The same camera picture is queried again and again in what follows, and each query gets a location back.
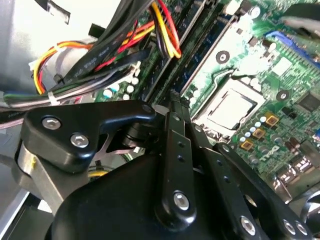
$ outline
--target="white wire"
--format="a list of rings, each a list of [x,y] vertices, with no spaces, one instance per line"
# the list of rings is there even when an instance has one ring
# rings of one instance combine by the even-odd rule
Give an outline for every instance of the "white wire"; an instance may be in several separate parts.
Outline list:
[[[20,118],[20,119],[14,120],[14,121],[2,123],[2,124],[0,124],[0,130],[11,128],[11,127],[14,127],[17,125],[21,125],[23,122],[24,122],[24,119]]]
[[[55,99],[57,101],[59,101],[59,100],[63,100],[65,98],[68,98],[68,97],[71,97],[71,96],[75,96],[75,95],[84,93],[87,90],[89,90],[91,88],[94,88],[95,86],[98,86],[99,84],[102,84],[103,82],[105,82],[106,80],[111,78],[116,72],[117,71],[115,70],[115,71],[111,72],[110,74],[108,74],[107,76],[105,76],[104,78],[102,78],[101,80],[99,80],[99,81],[97,81],[97,82],[95,82],[95,83],[93,83],[93,84],[91,84],[89,86],[86,86],[84,88],[78,89],[76,91],[73,91],[73,92],[70,92],[70,93],[67,93],[67,94],[64,94],[64,95],[61,95],[61,96],[57,96],[57,97],[55,97]],[[11,104],[11,106],[14,107],[14,108],[25,108],[25,107],[48,104],[48,103],[50,103],[49,99],[43,99],[43,100],[23,102],[23,103],[14,103],[14,104]]]

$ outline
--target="cpu socket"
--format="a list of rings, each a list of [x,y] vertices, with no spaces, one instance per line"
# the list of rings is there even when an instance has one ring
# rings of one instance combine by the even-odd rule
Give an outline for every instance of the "cpu socket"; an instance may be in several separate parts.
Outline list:
[[[229,78],[207,98],[193,121],[232,137],[265,101],[264,96],[251,86]]]

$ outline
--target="blue connector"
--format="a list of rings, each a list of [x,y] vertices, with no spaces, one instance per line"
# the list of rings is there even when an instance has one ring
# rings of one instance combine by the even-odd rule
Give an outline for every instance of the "blue connector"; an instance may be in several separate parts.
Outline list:
[[[288,38],[285,34],[280,31],[269,31],[264,34],[266,38],[275,38],[286,45],[288,48],[295,51],[299,54],[302,58],[306,59],[308,62],[313,64],[315,67],[320,69],[320,62],[316,62],[313,57],[304,49],[300,48],[292,39]]]

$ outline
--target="motherboard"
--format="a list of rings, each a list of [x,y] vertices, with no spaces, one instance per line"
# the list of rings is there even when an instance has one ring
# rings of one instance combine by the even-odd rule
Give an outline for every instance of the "motherboard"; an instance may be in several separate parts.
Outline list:
[[[138,76],[100,91],[96,101],[166,105],[174,90],[211,143],[230,144],[275,191],[285,188],[285,201],[318,183],[320,41],[298,16],[317,1],[166,4],[182,57],[163,59],[154,47]],[[143,46],[154,46],[152,37]]]

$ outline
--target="wire bundle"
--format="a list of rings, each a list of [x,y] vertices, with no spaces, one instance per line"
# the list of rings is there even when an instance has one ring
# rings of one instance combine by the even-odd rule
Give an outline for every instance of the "wire bundle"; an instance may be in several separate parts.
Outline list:
[[[64,104],[69,100],[106,88],[132,74],[130,66],[145,60],[149,56],[150,49],[146,48],[129,55],[126,55],[126,50],[135,46],[153,30],[156,32],[157,46],[161,55],[167,58],[180,58],[181,50],[175,24],[163,1],[157,0],[157,2],[162,8],[168,26],[155,2],[122,0],[115,17],[96,42],[63,41],[49,48],[35,62],[33,68],[33,81],[38,95],[5,93],[3,98],[6,105],[0,106],[0,129],[21,124],[27,110]],[[148,6],[153,20],[139,26],[138,17]],[[64,48],[87,49],[88,52],[62,79],[63,86],[58,84],[47,91],[42,82],[43,69],[50,58]]]

